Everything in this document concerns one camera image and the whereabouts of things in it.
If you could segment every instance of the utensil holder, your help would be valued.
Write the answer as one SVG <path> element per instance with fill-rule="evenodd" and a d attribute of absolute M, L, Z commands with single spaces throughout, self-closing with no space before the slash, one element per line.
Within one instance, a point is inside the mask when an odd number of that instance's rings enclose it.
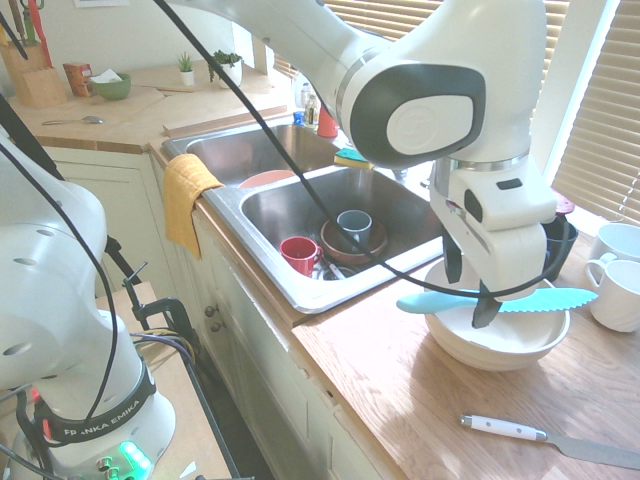
<path fill-rule="evenodd" d="M 67 94 L 58 72 L 47 66 L 42 44 L 29 43 L 24 47 L 28 59 L 20 55 L 17 47 L 0 45 L 2 59 L 16 89 L 18 101 L 33 108 L 46 108 L 67 101 Z"/>

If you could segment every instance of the cabinet knob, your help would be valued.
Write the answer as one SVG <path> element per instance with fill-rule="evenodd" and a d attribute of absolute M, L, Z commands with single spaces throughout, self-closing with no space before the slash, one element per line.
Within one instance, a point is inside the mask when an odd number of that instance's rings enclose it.
<path fill-rule="evenodd" d="M 213 322 L 210 326 L 209 326 L 209 330 L 211 330 L 213 333 L 219 332 L 222 327 L 224 327 L 224 323 L 220 323 L 220 322 Z"/>
<path fill-rule="evenodd" d="M 217 305 L 217 304 L 216 304 L 216 306 L 215 306 L 215 307 L 212 307 L 211 305 L 209 305 L 208 307 L 206 307 L 206 308 L 204 309 L 204 314 L 205 314 L 207 317 L 211 318 L 211 317 L 213 317 L 213 316 L 216 314 L 216 312 L 219 312 L 219 311 L 220 311 L 220 307 L 218 307 L 218 305 Z"/>

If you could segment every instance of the dish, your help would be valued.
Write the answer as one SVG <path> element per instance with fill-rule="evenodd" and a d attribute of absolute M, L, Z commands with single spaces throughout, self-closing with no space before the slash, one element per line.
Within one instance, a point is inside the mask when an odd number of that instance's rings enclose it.
<path fill-rule="evenodd" d="M 258 173 L 253 177 L 247 178 L 244 182 L 238 185 L 238 188 L 255 188 L 261 185 L 267 185 L 268 183 L 277 182 L 284 178 L 293 177 L 295 173 L 291 170 L 269 170 L 268 172 Z"/>
<path fill-rule="evenodd" d="M 478 275 L 462 257 L 462 278 L 449 285 L 444 261 L 434 263 L 425 281 L 456 290 L 477 289 Z M 554 288 L 544 280 L 539 288 Z M 529 366 L 548 354 L 569 331 L 569 311 L 498 313 L 485 328 L 471 326 L 473 307 L 425 315 L 429 331 L 452 357 L 481 370 L 508 371 Z"/>
<path fill-rule="evenodd" d="M 334 245 L 338 245 L 338 227 L 326 221 L 320 230 L 320 242 L 325 251 L 336 260 L 351 264 L 360 265 L 369 262 L 369 258 L 362 253 L 345 253 L 338 250 Z M 379 256 L 389 243 L 387 229 L 384 225 L 373 219 L 371 234 L 369 235 L 369 250 L 374 256 Z"/>

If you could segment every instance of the red mug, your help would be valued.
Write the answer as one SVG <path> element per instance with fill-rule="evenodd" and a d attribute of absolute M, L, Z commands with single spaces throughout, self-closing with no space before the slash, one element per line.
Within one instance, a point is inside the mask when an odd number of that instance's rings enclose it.
<path fill-rule="evenodd" d="M 324 250 L 307 237 L 289 237 L 280 244 L 280 253 L 298 272 L 311 276 L 313 266 L 324 255 Z"/>

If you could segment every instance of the potted plant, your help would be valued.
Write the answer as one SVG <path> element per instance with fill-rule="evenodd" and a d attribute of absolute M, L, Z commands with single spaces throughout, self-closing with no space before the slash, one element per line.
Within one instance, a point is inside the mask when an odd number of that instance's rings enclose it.
<path fill-rule="evenodd" d="M 213 54 L 213 59 L 222 65 L 225 73 L 229 75 L 233 83 L 240 86 L 242 82 L 242 57 L 237 53 L 224 53 L 222 50 L 218 50 Z M 209 67 L 209 77 L 213 80 L 211 67 Z M 218 85 L 221 88 L 229 88 L 221 78 L 218 78 Z"/>
<path fill-rule="evenodd" d="M 195 75 L 193 73 L 193 62 L 191 56 L 184 52 L 178 57 L 178 68 L 180 69 L 180 76 L 182 77 L 182 83 L 187 87 L 195 83 Z"/>

